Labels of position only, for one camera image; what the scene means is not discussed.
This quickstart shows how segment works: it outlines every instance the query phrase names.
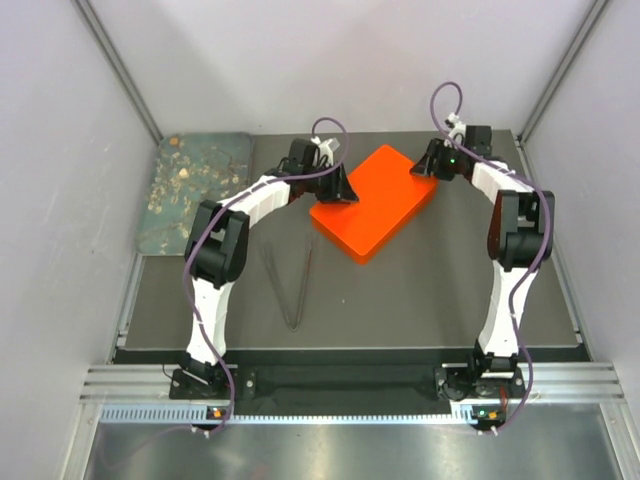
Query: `white wall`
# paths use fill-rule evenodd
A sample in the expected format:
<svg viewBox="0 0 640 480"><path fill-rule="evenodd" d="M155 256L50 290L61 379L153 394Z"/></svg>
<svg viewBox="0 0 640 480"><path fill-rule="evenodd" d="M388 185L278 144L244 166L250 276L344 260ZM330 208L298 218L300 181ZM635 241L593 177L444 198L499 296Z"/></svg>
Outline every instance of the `white wall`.
<svg viewBox="0 0 640 480"><path fill-rule="evenodd" d="M557 244L600 358L640 424L640 3L617 0L528 144L557 196Z"/></svg>
<svg viewBox="0 0 640 480"><path fill-rule="evenodd" d="M0 29L0 478L60 467L104 361L153 144L70 1Z"/></svg>
<svg viewBox="0 0 640 480"><path fill-rule="evenodd" d="M518 131L589 3L93 0L164 133L431 129L444 80Z"/></svg>

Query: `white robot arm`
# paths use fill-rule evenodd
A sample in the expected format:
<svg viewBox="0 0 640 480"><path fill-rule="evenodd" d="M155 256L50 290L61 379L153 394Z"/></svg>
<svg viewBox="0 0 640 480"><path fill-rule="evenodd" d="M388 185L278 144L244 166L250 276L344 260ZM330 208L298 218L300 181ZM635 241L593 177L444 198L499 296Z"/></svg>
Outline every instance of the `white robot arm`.
<svg viewBox="0 0 640 480"><path fill-rule="evenodd" d="M493 204L493 216L487 238L487 250L493 261L493 290L484 328L478 337L473 360L469 362L472 378L514 378L519 346L509 309L509 295L527 272L542 246L546 222L553 228L554 197L543 192L552 217L542 218L540 202L531 187L515 179L507 165L491 157L491 128L469 126L455 114L446 121L449 136L488 160L480 163L454 149L447 139L434 138L427 152L411 173L435 176L450 181L462 175ZM551 254L552 242L543 260ZM519 328L529 287L537 271L532 272L514 295L514 319Z"/></svg>
<svg viewBox="0 0 640 480"><path fill-rule="evenodd" d="M187 244L185 258L191 254L195 243L215 213L224 205L233 202L233 210L227 210L220 228L214 228L210 239L198 252L191 270L194 301L202 318L202 327L220 355L227 346L224 338L227 307L234 281L240 275L246 260L248 234L251 227L278 208L288 205L305 192L315 193L327 203L354 202L358 198L349 186L344 167L319 179L287 181L287 177L321 171L334 164L333 154L340 144L335 138L320 141L297 139L291 145L289 155L280 165L263 175L256 183L235 197L220 202L203 202ZM273 182L276 177L282 181ZM251 195L244 197L247 191ZM200 364L215 365L217 359L206 344L199 328L200 321L193 316L191 340L187 353Z"/></svg>

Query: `metal rail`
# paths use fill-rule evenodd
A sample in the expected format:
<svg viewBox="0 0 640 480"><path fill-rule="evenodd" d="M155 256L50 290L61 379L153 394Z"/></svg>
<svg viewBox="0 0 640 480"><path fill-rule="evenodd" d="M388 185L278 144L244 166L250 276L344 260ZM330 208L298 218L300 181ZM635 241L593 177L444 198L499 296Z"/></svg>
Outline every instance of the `metal rail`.
<svg viewBox="0 0 640 480"><path fill-rule="evenodd" d="M101 412L102 405L80 405L76 413L73 437L58 475L61 480L85 478Z"/></svg>
<svg viewBox="0 0 640 480"><path fill-rule="evenodd" d="M102 423L215 425L207 405L105 405ZM432 415L234 415L230 425L467 425L472 409L453 405L450 414Z"/></svg>
<svg viewBox="0 0 640 480"><path fill-rule="evenodd" d="M610 3L611 0L595 0L591 4L591 7L587 11L580 27L578 28L578 31L575 33L571 43L567 47L567 50L564 52L560 63L556 67L553 75L549 79L549 82L542 91L542 94L536 101L529 117L525 121L522 133L518 135L518 138L523 142L527 142L531 138L531 135L538 126L540 119L547 111L551 100L555 97L560 85L571 70L571 67L573 67L578 55L587 43L587 40L590 38L593 29L602 18L602 15Z"/></svg>
<svg viewBox="0 0 640 480"><path fill-rule="evenodd" d="M129 97L129 100L138 113L140 120L142 120L142 123L149 132L149 135L151 135L153 141L156 143L156 145L158 145L162 140L162 133L160 132L156 121L151 115L147 104L142 98L142 95L140 95L140 91L138 90L138 87L131 77L131 74L122 61L118 50L116 49L107 31L105 30L100 17L93 8L93 5L91 5L91 2L89 0L71 0L71 3L75 5L76 9L80 13L80 16L89 28L91 35L96 41L96 44L98 45L100 50L102 50L105 59L115 73L116 78L120 82L120 85L122 86L125 94L127 95L127 97Z"/></svg>
<svg viewBox="0 0 640 480"><path fill-rule="evenodd" d="M514 138L516 143L516 147L518 150L518 155L520 156L520 161L522 162L522 166L525 170L525 174L527 178L530 178L534 181L537 181L537 173L534 166L531 164L531 160L529 158L529 153L523 141ZM558 242L555 242L553 245L553 252L551 253L551 260L553 261L553 266L556 269L556 275L558 277L558 283L560 284L560 288L562 290L562 295L564 297L564 301L567 304L567 309L569 310L569 316L571 317L571 322L573 323L574 330L576 330L578 342L583 343L587 349L589 354L589 358L595 361L602 360L598 357L597 352L593 348L593 341L591 335L589 333L589 329L587 325L583 321L584 315L580 310L580 305L576 300L576 293L573 283L571 282L571 278L568 273L567 262L565 261L565 256L562 251L562 246L558 245Z"/></svg>
<svg viewBox="0 0 640 480"><path fill-rule="evenodd" d="M111 350L109 351L110 359L115 356L117 349L126 347L131 317L133 316L133 309L136 304L140 281L142 280L142 272L144 271L144 263L145 257L136 253L131 265L131 271L129 272L129 278L127 279L124 299L120 306L118 327L111 343Z"/></svg>
<svg viewBox="0 0 640 480"><path fill-rule="evenodd" d="M629 407L626 404L603 404L600 409L622 478L639 479L640 439Z"/></svg>
<svg viewBox="0 0 640 480"><path fill-rule="evenodd" d="M175 365L167 365L172 371ZM525 382L528 371L523 368ZM99 365L89 369L81 403L190 404L223 407L227 401L177 401L169 399L171 380L159 365ZM532 403L623 403L624 394L610 363L539 363L534 365ZM480 404L469 400L461 403Z"/></svg>

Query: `purple cable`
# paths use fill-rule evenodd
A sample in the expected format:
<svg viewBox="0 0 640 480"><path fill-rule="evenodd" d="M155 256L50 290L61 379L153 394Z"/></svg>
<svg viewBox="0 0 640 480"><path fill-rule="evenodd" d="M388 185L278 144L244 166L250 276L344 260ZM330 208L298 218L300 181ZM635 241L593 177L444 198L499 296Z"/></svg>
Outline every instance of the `purple cable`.
<svg viewBox="0 0 640 480"><path fill-rule="evenodd" d="M336 162L334 165L332 165L331 167L327 168L326 170L322 170L320 172L309 173L309 174L306 174L306 175L292 175L292 176L289 176L289 177L272 178L272 179L270 179L269 181L267 181L265 183L258 183L256 185L254 185L248 191L244 192L243 194L232 198L229 202L227 202L218 211L218 213L216 213L216 215L213 217L213 219L211 219L211 221L207 225L207 228L204 229L204 232L202 232L202 235L200 236L200 238L196 242L195 246L193 247L193 250L191 251L191 254L189 255L189 258L187 259L187 262L186 262L186 264L184 266L184 271L182 273L182 286L183 286L183 289L184 289L184 294L185 294L185 296L187 298L187 301L189 302L189 306L191 307L191 310L193 311L194 315L196 316L196 319L199 322L198 326L200 327L200 333L202 334L202 338L204 339L205 343L207 344L207 346L209 347L209 349L213 353L213 356L216 358L218 363L220 363L220 366L224 370L224 373L227 376L227 379L229 380L229 388L230 388L229 408L225 412L225 415L222 418L222 420L220 422L220 425L216 429L212 430L211 434L215 434L218 431L222 430L225 427L225 425L226 425L227 421L229 420L229 418L231 418L232 411L233 411L233 404L234 404L234 401L235 401L236 387L235 387L235 382L233 381L233 375L231 375L231 371L229 370L229 367L227 366L227 364L223 360L223 358L220 356L220 354L218 353L216 348L213 346L213 343L211 343L211 340L209 340L209 337L206 334L206 331L205 331L204 326L202 324L202 317L200 316L200 311L196 307L195 301L194 301L193 297L191 296L191 293L189 292L189 278L191 277L191 275L190 275L191 266L193 265L193 262L194 262L196 256L198 255L198 252L202 248L202 245L207 240L207 238L209 238L209 235L211 235L211 232L213 231L213 228L220 221L220 219L222 218L224 213L227 210L229 210L229 208L231 208L233 205L238 203L239 201L244 200L245 198L249 197L249 195L251 195L253 192L256 192L256 191L260 190L261 188L263 188L266 185L271 185L271 184L276 183L276 182L283 182L285 180L286 181L309 180L309 179L312 179L312 178L318 178L318 177L322 177L324 175L327 175L327 174L333 172L337 168L340 168L340 165L342 165L342 163L344 162L344 159L347 157L347 155L349 153L349 134L347 133L346 128L344 128L344 125L342 125L342 123L340 123L335 118L320 117L319 119L317 119L313 123L313 125L311 127L311 134L313 136L316 135L316 128L318 127L318 125L320 123L324 122L324 121L332 122L333 124L335 124L338 128L340 128L340 130L342 131L342 133L344 135L345 145L344 145L344 150L342 151L342 155L340 156L340 160L338 162Z"/></svg>
<svg viewBox="0 0 640 480"><path fill-rule="evenodd" d="M144 442L142 442L140 445L138 445L136 448L134 448L130 453L128 453L126 457L124 457L123 459L121 459L121 460L119 460L119 461L117 461L115 463L110 463L107 460L106 455L105 455L105 451L104 451L103 439L99 438L98 441L100 442L100 448L98 449L98 455L100 457L100 461L104 465L104 468L106 468L107 470L109 470L109 471L118 470L120 467L122 467L122 465L127 463L131 459L131 457L133 457L136 453L138 453L140 450L145 448L147 445L152 444L153 442L158 440L160 437L164 437L168 433L177 432L178 430L191 430L191 427L189 425L176 425L174 427L165 428L164 430L161 430L160 432L156 433L155 435L151 435Z"/></svg>
<svg viewBox="0 0 640 480"><path fill-rule="evenodd" d="M544 233L542 235L542 243L540 245L540 249L538 250L538 253L534 257L533 262L531 262L531 265L529 265L529 268L527 269L525 274L522 276L522 278L520 278L520 280L518 280L518 282L516 282L516 284L511 289L511 292L509 292L509 313L511 314L511 323L513 325L513 332L516 336L516 341L518 343L518 346L522 350L522 354L524 355L524 358L527 361L527 366L529 369L529 381L527 382L527 388L525 389L524 395L522 396L522 400L514 410L513 414L507 419L507 421L502 426L496 429L500 431L505 429L509 425L511 425L511 423L518 417L518 415L520 415L522 408L524 407L525 403L529 399L529 395L531 395L531 390L533 389L533 360L531 359L529 350L527 349L526 345L522 341L522 337L520 336L520 329L518 328L518 323L516 322L516 313L515 313L515 307L513 303L514 303L514 296L518 291L518 289L527 280L527 278L529 278L529 275L535 272L538 269L538 267L540 267L540 264L542 263L542 258L544 257L545 251L547 249L547 245L549 245L549 241L551 239L551 210L549 209L549 203L547 202L547 199L542 194L542 190L534 182L532 182L526 177L523 177L522 175L517 175L516 173L513 173L509 170L505 170L503 168L497 167L496 165L491 163L489 160L481 157L475 152L472 152L471 150L466 148L464 145L456 141L454 138L451 138L449 136L449 133L442 127L442 125L438 121L438 118L436 117L436 113L435 113L435 99L438 96L438 93L440 93L440 91L445 87L454 87L458 91L458 95L459 95L458 108L456 110L456 114L460 111L460 107L462 105L462 88L460 88L460 85L458 85L456 82L444 82L438 88L435 89L435 91L431 95L431 100L429 102L429 111L431 113L431 120L433 120L433 123L438 129L438 132L440 132L441 135L443 135L447 140L449 140L449 142L451 142L451 145L456 147L458 150L466 153L474 160L482 162L485 165L488 165L491 168L498 170L499 172L502 172L505 175L508 175L516 179L520 183L531 187L538 195L538 198L540 199L540 205L542 206L542 211L544 213L544 222L545 222Z"/></svg>

